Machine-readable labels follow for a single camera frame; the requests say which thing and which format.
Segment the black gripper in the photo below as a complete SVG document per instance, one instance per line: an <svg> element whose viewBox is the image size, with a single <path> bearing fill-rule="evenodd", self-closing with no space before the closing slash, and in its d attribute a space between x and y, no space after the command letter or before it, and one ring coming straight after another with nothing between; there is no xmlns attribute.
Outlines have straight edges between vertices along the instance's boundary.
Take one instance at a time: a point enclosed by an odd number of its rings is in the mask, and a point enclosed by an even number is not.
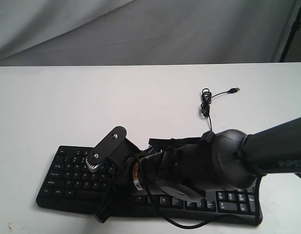
<svg viewBox="0 0 301 234"><path fill-rule="evenodd" d="M170 153L120 151L111 154L111 161L116 172L93 213L99 223L115 212L117 195L168 195L163 186L170 176Z"/></svg>

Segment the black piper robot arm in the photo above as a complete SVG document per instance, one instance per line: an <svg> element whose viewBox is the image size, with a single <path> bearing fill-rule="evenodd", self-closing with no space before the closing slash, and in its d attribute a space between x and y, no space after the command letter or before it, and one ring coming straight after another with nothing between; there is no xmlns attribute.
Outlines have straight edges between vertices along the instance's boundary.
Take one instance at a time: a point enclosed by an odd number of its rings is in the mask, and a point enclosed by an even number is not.
<svg viewBox="0 0 301 234"><path fill-rule="evenodd" d="M149 140L142 151L114 127L88 154L92 173L111 169L94 211L103 223L132 195L169 195L198 202L208 192L259 188L268 174L301 173L301 117L248 135L230 129L200 137Z"/></svg>

